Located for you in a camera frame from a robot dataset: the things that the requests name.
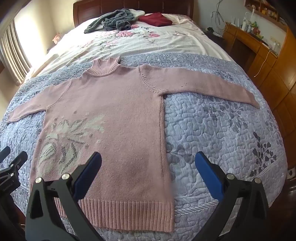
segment cable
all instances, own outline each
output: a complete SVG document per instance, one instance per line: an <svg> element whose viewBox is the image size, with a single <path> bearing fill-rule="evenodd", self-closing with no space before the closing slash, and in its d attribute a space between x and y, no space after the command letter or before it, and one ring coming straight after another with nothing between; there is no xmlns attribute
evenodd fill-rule
<svg viewBox="0 0 296 241"><path fill-rule="evenodd" d="M246 12L244 15L246 16L246 19L247 19L247 13L249 13L249 14L251 14L251 16L252 16L252 13L250 13L250 12Z"/></svg>
<svg viewBox="0 0 296 241"><path fill-rule="evenodd" d="M225 27L224 27L224 32L226 32L228 30L228 27L229 27L229 24L225 24Z"/></svg>
<svg viewBox="0 0 296 241"><path fill-rule="evenodd" d="M264 62L263 62L263 64L261 65L261 68L259 69L259 72L258 72L258 74L260 73L260 71L261 71L261 69L262 69L262 66L264 65L264 63L266 62L266 60L267 60L267 57L268 57L268 54L266 55L266 59L264 60Z"/></svg>
<svg viewBox="0 0 296 241"><path fill-rule="evenodd" d="M211 24L212 24L212 18L213 18L214 13L215 13L215 24L216 24L216 28L219 29L220 32L221 32L221 30L224 30L224 28L220 28L221 21L224 22L224 19L223 19L222 15L219 12L219 6L220 6L220 3L222 1L223 0L219 0L219 2L216 4L216 11L213 11L212 12L212 15L211 15Z"/></svg>

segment white floral pattern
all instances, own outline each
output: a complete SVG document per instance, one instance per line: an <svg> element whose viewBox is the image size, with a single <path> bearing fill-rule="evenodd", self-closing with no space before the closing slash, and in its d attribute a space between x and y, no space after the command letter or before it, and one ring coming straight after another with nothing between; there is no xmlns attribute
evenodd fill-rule
<svg viewBox="0 0 296 241"><path fill-rule="evenodd" d="M76 165L82 150L88 149L88 140L93 137L93 133L104 133L104 116L99 115L90 120L87 118L77 119L73 123L67 119L59 123L52 123L52 132L47 134L39 156L40 168L38 170L43 171L38 176L49 173L54 165L58 165L60 175ZM58 162L48 161L52 158Z"/></svg>

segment wooden headboard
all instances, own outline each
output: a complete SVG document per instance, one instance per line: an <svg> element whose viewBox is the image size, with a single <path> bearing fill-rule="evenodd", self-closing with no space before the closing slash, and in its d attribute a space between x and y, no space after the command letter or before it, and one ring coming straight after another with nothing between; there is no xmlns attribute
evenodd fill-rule
<svg viewBox="0 0 296 241"><path fill-rule="evenodd" d="M183 14L192 19L194 0L82 0L73 4L74 25L113 12L117 9L132 8L145 13Z"/></svg>

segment clamp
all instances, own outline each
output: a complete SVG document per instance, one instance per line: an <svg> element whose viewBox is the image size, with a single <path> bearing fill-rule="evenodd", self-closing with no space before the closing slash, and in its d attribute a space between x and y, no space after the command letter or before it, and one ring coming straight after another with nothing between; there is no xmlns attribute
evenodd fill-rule
<svg viewBox="0 0 296 241"><path fill-rule="evenodd" d="M64 173L59 180L35 179L27 208L25 237L27 241L104 241L78 205L96 177L102 164L100 153L79 165L72 174ZM76 235L66 231L54 198L59 198Z"/></svg>
<svg viewBox="0 0 296 241"><path fill-rule="evenodd" d="M192 241L270 240L268 202L259 178L238 180L212 164L203 152L195 155L195 166L211 196L219 201L216 209ZM219 236L237 198L243 198L231 230Z"/></svg>
<svg viewBox="0 0 296 241"><path fill-rule="evenodd" d="M0 163L10 154L7 146L0 152ZM25 240L25 232L14 218L15 206L11 193L20 186L18 171L28 159L25 151L22 151L8 166L0 170L0 230L2 236L9 236L9 240Z"/></svg>

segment pink flower print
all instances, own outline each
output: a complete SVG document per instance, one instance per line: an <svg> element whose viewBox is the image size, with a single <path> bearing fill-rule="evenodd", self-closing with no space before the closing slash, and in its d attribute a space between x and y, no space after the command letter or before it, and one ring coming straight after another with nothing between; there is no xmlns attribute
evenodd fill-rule
<svg viewBox="0 0 296 241"><path fill-rule="evenodd" d="M117 37L130 37L133 35L134 35L134 33L129 32L129 31L120 31L116 34Z"/></svg>
<svg viewBox="0 0 296 241"><path fill-rule="evenodd" d="M139 27L139 25L136 25L136 24L131 25L131 29L138 28L138 27Z"/></svg>
<svg viewBox="0 0 296 241"><path fill-rule="evenodd" d="M159 34L155 34L155 33L153 33L153 32L150 32L150 33L148 34L148 36L149 36L150 38L157 38L157 37L159 37L160 35L159 35Z"/></svg>

